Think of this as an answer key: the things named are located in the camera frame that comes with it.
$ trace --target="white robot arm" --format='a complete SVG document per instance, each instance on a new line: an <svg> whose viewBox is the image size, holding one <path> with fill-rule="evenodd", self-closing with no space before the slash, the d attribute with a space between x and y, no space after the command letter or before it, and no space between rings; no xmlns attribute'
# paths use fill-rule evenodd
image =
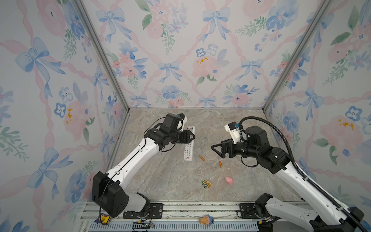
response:
<svg viewBox="0 0 371 232"><path fill-rule="evenodd" d="M259 120L270 125L282 137L289 153L286 153L281 148L271 147L266 131L260 127L249 127L243 130L242 122L247 119ZM364 216L362 211L357 207L350 208L334 199L327 191L307 176L295 162L286 138L272 123L258 117L246 117L239 124L232 122L225 125L224 128L230 133L232 139L224 140L220 144L211 146L213 151L222 158L225 158L226 153L229 154L230 158L236 155L256 158L258 164L288 183L314 209L306 210L282 202L272 195L264 193L255 202L254 212L259 217L265 218L272 215L283 218L308 231L352 232L357 227L363 232L367 231L360 224ZM221 147L221 152L216 150L215 147ZM249 216L252 212L243 212L243 214Z"/></svg>
<svg viewBox="0 0 371 232"><path fill-rule="evenodd" d="M143 164L163 151L166 145L190 143L195 139L191 131L183 130L186 122L184 114L167 114L164 122L145 131L142 141L123 161L106 174L98 172L94 176L93 201L111 217L118 216L122 211L133 211L138 213L138 217L145 217L150 200L140 193L126 194L124 190Z"/></svg>

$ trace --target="metal bracket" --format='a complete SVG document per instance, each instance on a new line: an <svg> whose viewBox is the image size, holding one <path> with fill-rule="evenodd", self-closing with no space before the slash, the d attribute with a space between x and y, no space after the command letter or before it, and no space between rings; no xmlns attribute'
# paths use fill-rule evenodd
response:
<svg viewBox="0 0 371 232"><path fill-rule="evenodd" d="M254 210L254 203L241 203L239 204L240 206L240 213L241 213L241 218L243 219L259 219L255 215L255 213L252 213Z"/></svg>
<svg viewBox="0 0 371 232"><path fill-rule="evenodd" d="M151 219L161 219L162 218L162 207L164 204L162 203L151 203L150 204L150 212L152 211L150 218ZM134 211L126 211L124 212L122 218L124 219L139 219L137 212Z"/></svg>

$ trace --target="remote control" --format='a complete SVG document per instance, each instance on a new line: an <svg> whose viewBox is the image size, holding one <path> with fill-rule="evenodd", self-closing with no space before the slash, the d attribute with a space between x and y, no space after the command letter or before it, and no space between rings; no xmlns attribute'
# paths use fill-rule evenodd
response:
<svg viewBox="0 0 371 232"><path fill-rule="evenodd" d="M187 127L187 130L190 130L194 134L195 127ZM192 161L192 154L193 154L193 142L188 143L184 147L184 160Z"/></svg>

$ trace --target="marble floor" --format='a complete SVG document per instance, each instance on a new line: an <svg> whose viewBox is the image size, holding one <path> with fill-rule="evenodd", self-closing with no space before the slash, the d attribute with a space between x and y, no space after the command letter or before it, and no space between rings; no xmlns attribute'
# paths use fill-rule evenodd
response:
<svg viewBox="0 0 371 232"><path fill-rule="evenodd" d="M167 113L183 113L186 126L195 126L196 139L193 160L183 160L184 145L177 144L171 151L159 152L147 161L132 178L125 192L140 192L151 200L244 200L254 201L261 194L269 193L283 201L300 201L299 195L278 177L258 166L244 166L240 157L221 159L210 149L211 145L230 138L224 125L239 122L246 116L266 118L262 110L223 109L135 109L130 110L123 141L114 160L114 165L127 156L143 138L143 132L155 120ZM271 146L278 146L268 125L247 120L244 128L257 125L267 131ZM255 159L246 158L247 165L254 165ZM232 177L232 185L225 182ZM207 179L212 186L204 189L201 182Z"/></svg>

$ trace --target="wall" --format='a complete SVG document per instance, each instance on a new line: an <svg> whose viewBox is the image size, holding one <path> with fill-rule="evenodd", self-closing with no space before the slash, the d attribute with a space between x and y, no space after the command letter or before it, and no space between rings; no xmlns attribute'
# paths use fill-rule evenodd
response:
<svg viewBox="0 0 371 232"><path fill-rule="evenodd" d="M131 107L251 108L320 1L83 2Z"/></svg>
<svg viewBox="0 0 371 232"><path fill-rule="evenodd" d="M71 2L2 1L0 22L0 231L74 231L122 106Z"/></svg>
<svg viewBox="0 0 371 232"><path fill-rule="evenodd" d="M369 222L370 7L368 0L335 1L309 42L309 53L266 111L305 172L337 199L359 207ZM301 66L302 59L307 62ZM309 75L300 76L303 70Z"/></svg>

